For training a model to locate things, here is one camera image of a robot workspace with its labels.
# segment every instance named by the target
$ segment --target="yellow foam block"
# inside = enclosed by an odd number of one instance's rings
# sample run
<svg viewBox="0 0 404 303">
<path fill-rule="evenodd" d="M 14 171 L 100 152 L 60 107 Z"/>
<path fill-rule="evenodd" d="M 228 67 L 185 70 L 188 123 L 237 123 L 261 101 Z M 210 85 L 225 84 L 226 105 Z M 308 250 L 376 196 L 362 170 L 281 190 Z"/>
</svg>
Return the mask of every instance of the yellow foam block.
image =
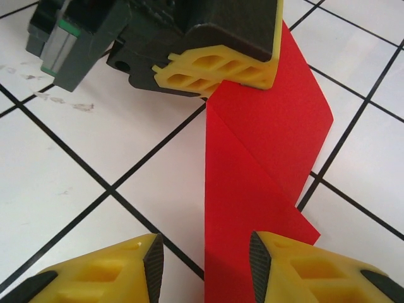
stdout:
<svg viewBox="0 0 404 303">
<path fill-rule="evenodd" d="M 272 87 L 278 69 L 282 36 L 283 0 L 276 9 L 272 58 L 261 62 L 224 45 L 189 49 L 171 54 L 170 64 L 154 66 L 155 80 L 162 88 L 199 93 L 209 97 L 223 80 L 267 90 Z"/>
<path fill-rule="evenodd" d="M 58 276 L 30 303 L 149 303 L 143 260 L 157 237 L 143 235 L 46 268 L 42 272 Z"/>
<path fill-rule="evenodd" d="M 262 302 L 392 302 L 360 272 L 386 275 L 376 267 L 270 232 L 257 234 L 271 259 Z"/>
</svg>

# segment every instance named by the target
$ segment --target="gray plastic part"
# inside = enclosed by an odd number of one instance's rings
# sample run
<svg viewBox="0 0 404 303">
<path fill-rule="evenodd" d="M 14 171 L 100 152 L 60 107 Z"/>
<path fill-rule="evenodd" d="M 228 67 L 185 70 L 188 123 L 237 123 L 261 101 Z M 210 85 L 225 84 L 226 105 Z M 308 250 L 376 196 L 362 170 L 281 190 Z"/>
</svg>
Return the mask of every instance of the gray plastic part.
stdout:
<svg viewBox="0 0 404 303">
<path fill-rule="evenodd" d="M 42 49 L 44 49 L 45 42 L 39 40 L 37 37 L 30 35 L 27 42 L 26 50 L 31 54 L 40 57 Z"/>
<path fill-rule="evenodd" d="M 42 68 L 57 74 L 76 40 L 74 35 L 60 27 L 55 27 L 41 53 L 40 58 L 44 61 Z"/>
<path fill-rule="evenodd" d="M 130 17 L 129 3 L 117 0 L 97 32 L 92 34 L 81 29 L 80 36 L 57 72 L 54 84 L 72 92 L 118 37 Z"/>
</svg>

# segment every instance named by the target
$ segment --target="folded red paper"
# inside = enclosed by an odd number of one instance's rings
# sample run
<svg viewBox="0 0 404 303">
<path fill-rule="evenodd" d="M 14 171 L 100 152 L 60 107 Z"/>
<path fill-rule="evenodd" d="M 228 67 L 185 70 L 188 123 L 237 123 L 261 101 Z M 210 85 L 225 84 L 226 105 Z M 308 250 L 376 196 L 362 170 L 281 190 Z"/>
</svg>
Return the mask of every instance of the folded red paper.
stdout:
<svg viewBox="0 0 404 303">
<path fill-rule="evenodd" d="M 205 302 L 253 303 L 251 232 L 309 244 L 319 237 L 295 202 L 332 115 L 283 25 L 273 88 L 223 82 L 207 102 L 206 119 Z"/>
</svg>

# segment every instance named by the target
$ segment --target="floor tile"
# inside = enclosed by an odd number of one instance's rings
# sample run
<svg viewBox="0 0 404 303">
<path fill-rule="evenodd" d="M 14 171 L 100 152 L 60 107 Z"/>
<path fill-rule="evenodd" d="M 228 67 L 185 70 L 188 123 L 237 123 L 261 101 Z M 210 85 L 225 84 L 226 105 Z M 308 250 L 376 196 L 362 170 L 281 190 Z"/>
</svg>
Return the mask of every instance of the floor tile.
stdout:
<svg viewBox="0 0 404 303">
<path fill-rule="evenodd" d="M 372 101 L 404 119 L 404 50 L 394 61 Z"/>
<path fill-rule="evenodd" d="M 205 112 L 118 191 L 200 267 L 204 264 Z"/>
<path fill-rule="evenodd" d="M 0 114 L 14 105 L 6 96 L 0 93 Z"/>
<path fill-rule="evenodd" d="M 101 59 L 73 93 L 54 87 L 27 107 L 113 183 L 202 104 L 137 90 Z"/>
<path fill-rule="evenodd" d="M 368 106 L 325 175 L 404 233 L 404 123 Z"/>
<path fill-rule="evenodd" d="M 309 64 L 365 96 L 396 50 L 321 9 L 293 33 Z"/>
<path fill-rule="evenodd" d="M 363 100 L 341 86 L 313 72 L 333 113 L 334 122 L 317 157 L 313 172 L 318 173 L 333 151 Z"/>
<path fill-rule="evenodd" d="M 101 193 L 22 112 L 0 119 L 0 283 Z"/>
<path fill-rule="evenodd" d="M 404 285 L 404 242 L 323 185 L 303 211 L 321 237 L 316 246 L 372 264 Z"/>
<path fill-rule="evenodd" d="M 325 1 L 324 7 L 395 44 L 404 38 L 404 1 L 359 0 Z"/>
<path fill-rule="evenodd" d="M 283 20 L 288 27 L 291 27 L 297 20 L 306 14 L 313 5 L 304 0 L 284 0 Z"/>
<path fill-rule="evenodd" d="M 40 71 L 42 61 L 25 50 L 28 22 L 34 10 L 31 7 L 0 20 L 0 37 L 7 41 L 0 48 L 0 83 L 19 100 L 53 82 L 52 77 Z"/>
<path fill-rule="evenodd" d="M 135 217 L 109 197 L 10 285 L 3 295 L 48 266 L 148 233 Z M 167 248 L 164 254 L 160 302 L 202 303 L 203 281 Z"/>
<path fill-rule="evenodd" d="M 4 16 L 16 9 L 23 8 L 29 4 L 34 3 L 33 0 L 13 0 L 13 1 L 1 1 L 0 2 L 0 16 Z"/>
<path fill-rule="evenodd" d="M 306 183 L 304 184 L 302 193 L 300 194 L 299 198 L 297 199 L 296 206 L 299 205 L 299 203 L 302 201 L 304 195 L 306 194 L 307 190 L 309 189 L 309 187 L 311 186 L 313 181 L 314 181 L 314 178 L 310 175 L 307 178 Z"/>
</svg>

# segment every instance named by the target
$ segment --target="white tile floor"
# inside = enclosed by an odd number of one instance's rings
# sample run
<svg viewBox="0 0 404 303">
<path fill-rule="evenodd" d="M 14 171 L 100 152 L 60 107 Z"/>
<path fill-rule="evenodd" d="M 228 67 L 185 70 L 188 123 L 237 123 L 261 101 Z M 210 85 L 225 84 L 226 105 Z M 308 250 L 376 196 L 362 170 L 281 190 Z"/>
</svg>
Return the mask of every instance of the white tile floor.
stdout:
<svg viewBox="0 0 404 303">
<path fill-rule="evenodd" d="M 10 14 L 30 3 L 0 3 L 0 297 L 149 228 L 171 241 L 161 302 L 202 302 L 205 112 L 183 123 L 202 101 L 135 90 L 105 59 L 74 93 L 49 87 L 25 52 L 35 7 Z M 316 245 L 401 284 L 403 15 L 402 0 L 285 0 L 284 12 L 335 117 L 299 208 Z"/>
</svg>

